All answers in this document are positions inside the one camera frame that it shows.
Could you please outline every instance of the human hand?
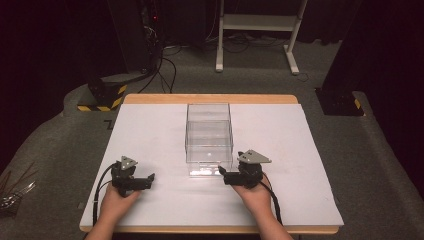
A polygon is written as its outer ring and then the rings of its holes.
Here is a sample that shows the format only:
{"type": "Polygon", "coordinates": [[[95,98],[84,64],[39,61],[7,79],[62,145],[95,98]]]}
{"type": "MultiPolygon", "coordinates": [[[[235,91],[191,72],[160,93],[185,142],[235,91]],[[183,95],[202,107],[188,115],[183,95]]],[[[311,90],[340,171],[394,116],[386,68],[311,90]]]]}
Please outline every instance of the human hand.
{"type": "MultiPolygon", "coordinates": [[[[266,177],[262,178],[262,182],[270,187],[270,183],[266,177]]],[[[233,189],[243,200],[244,205],[249,209],[253,216],[259,214],[271,214],[271,195],[269,191],[258,184],[252,189],[247,189],[244,186],[232,186],[233,189]]]]}
{"type": "Polygon", "coordinates": [[[134,191],[127,197],[122,197],[118,189],[108,184],[106,194],[100,207],[99,221],[107,221],[115,225],[131,208],[141,191],[134,191]]]}

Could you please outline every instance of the white shelf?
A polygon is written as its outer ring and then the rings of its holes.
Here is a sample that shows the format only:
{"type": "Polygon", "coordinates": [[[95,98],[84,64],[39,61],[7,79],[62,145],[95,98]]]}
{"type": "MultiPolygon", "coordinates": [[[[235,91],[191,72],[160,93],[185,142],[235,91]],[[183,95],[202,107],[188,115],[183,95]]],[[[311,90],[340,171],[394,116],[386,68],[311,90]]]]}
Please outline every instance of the white shelf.
{"type": "Polygon", "coordinates": [[[296,16],[225,14],[223,28],[291,32],[295,21],[296,16]]]}

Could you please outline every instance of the white surface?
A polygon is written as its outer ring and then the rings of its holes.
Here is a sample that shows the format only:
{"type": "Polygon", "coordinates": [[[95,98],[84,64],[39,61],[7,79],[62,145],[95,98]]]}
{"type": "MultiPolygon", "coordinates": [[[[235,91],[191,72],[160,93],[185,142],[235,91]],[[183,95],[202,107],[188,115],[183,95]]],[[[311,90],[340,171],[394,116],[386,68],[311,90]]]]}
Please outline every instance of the white surface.
{"type": "MultiPolygon", "coordinates": [[[[121,156],[139,162],[135,177],[156,173],[119,226],[254,226],[241,199],[222,177],[190,178],[185,163],[186,104],[123,104],[81,219],[92,225],[94,190],[121,156]]],[[[286,226],[341,226],[331,187],[298,104],[231,104],[234,164],[237,151],[269,157],[262,164],[286,226]]],[[[110,180],[110,173],[104,182],[110,180]]]]}

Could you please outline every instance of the wooden edge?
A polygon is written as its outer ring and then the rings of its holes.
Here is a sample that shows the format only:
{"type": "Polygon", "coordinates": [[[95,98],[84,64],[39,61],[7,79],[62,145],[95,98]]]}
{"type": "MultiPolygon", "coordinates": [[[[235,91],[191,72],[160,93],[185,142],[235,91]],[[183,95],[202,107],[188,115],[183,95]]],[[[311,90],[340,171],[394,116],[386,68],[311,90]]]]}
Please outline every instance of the wooden edge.
{"type": "MultiPolygon", "coordinates": [[[[91,226],[80,226],[81,231],[89,232],[91,226]]],[[[290,234],[331,235],[339,231],[339,226],[285,226],[290,234]]],[[[115,232],[126,233],[192,233],[192,234],[257,234],[256,226],[138,226],[117,227],[115,232]]]]}
{"type": "Polygon", "coordinates": [[[277,94],[128,94],[123,104],[167,103],[298,104],[293,95],[277,94]]]}

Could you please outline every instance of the table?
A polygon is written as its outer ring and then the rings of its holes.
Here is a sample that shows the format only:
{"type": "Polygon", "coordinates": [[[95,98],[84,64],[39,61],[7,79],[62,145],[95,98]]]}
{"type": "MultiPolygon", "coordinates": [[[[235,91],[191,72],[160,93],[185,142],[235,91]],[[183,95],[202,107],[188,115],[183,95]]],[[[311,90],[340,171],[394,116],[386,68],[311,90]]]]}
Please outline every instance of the table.
{"type": "Polygon", "coordinates": [[[135,177],[156,173],[117,232],[257,233],[254,219],[222,177],[190,178],[185,163],[187,103],[230,104],[237,151],[269,157],[263,164],[291,234],[334,234],[343,220],[303,109],[291,95],[129,94],[122,104],[80,229],[92,227],[93,196],[104,170],[122,155],[135,159],[135,177]]]}

